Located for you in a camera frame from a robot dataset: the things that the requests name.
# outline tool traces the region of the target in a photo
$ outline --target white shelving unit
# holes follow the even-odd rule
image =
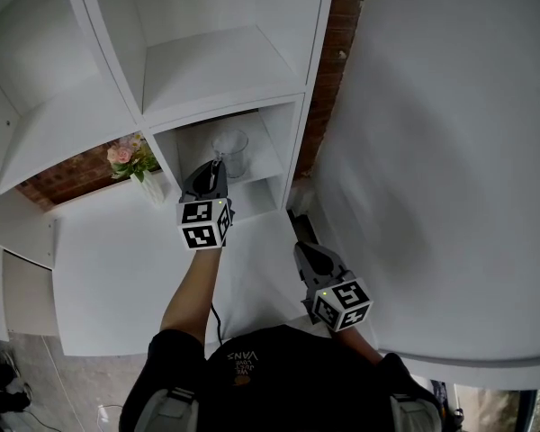
[[[236,240],[239,247],[228,247],[220,281],[238,286],[232,281],[248,276],[242,265],[255,265],[253,273],[265,276],[262,281],[253,277],[254,288],[264,282],[271,286],[268,280],[275,276],[292,274],[295,280],[294,235],[282,210],[310,108],[329,4],[0,0],[0,247],[53,269],[58,319],[66,316],[59,322],[60,337],[70,354],[83,347],[76,324],[85,322],[72,322],[78,309],[97,316],[96,331],[102,331],[84,350],[88,354],[145,349],[140,343],[147,343],[146,333],[137,335],[134,344],[104,336],[105,328],[131,321],[119,301],[112,300],[109,324],[110,313],[96,307],[104,306],[102,301],[82,300],[121,289],[121,280],[135,284],[123,288],[125,293],[140,291],[136,267],[119,274],[112,270],[112,261],[120,263],[120,256],[130,254],[127,248],[101,241],[105,235],[98,230],[136,237],[140,257],[147,260],[164,254],[186,258],[167,220],[176,218],[184,178],[213,157],[212,139],[224,129],[243,130],[249,138],[248,171],[229,180],[236,232],[247,238]],[[48,167],[134,131],[143,132],[163,169],[167,201],[157,211],[130,201],[136,196],[130,183],[46,214],[14,190]],[[259,252],[251,248],[263,244],[269,245],[267,261],[252,256]],[[167,253],[165,247],[175,251]],[[100,259],[88,264],[75,260],[77,250],[95,252]],[[125,257],[123,263],[132,259]],[[165,273],[182,267],[171,260],[160,264]],[[92,280],[79,278],[88,274]],[[167,287],[167,281],[161,283]],[[144,295],[158,298],[154,292]],[[266,298],[271,293],[257,295],[263,296],[257,308],[282,306],[279,320],[303,313],[298,296],[278,304]],[[153,328],[151,319],[145,325],[147,332]],[[84,338],[94,331],[83,330]]]

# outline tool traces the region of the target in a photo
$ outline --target glass cup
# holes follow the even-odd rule
[[[247,145],[248,136],[240,130],[223,131],[212,141],[216,158],[224,162],[228,177],[241,177],[246,173]]]

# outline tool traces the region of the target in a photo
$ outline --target white table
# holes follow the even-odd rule
[[[194,255],[176,229],[170,194],[154,208],[130,182],[60,205],[54,300],[69,356],[144,353]],[[224,338],[305,313],[285,211],[236,222],[224,249],[214,306]],[[206,342],[216,340],[211,316]]]

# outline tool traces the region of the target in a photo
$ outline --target black cable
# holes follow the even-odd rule
[[[28,414],[34,416],[34,419],[36,419],[38,422],[40,422],[45,428],[49,428],[50,430],[56,430],[56,432],[62,432],[60,429],[57,429],[57,428],[54,428],[54,427],[47,426],[47,425],[44,424],[42,421],[40,421],[38,418],[36,418],[36,415],[35,415],[34,413],[32,413],[31,411],[28,411],[27,409],[25,409],[22,413],[28,413]]]
[[[214,312],[214,317],[216,317],[216,320],[218,321],[218,341],[220,342],[220,345],[222,345],[222,335],[221,335],[221,331],[220,331],[220,326],[221,326],[221,321],[220,321],[220,317],[218,316],[218,312],[216,311],[216,309],[214,309],[214,304],[211,304],[211,308],[212,308],[212,312]]]

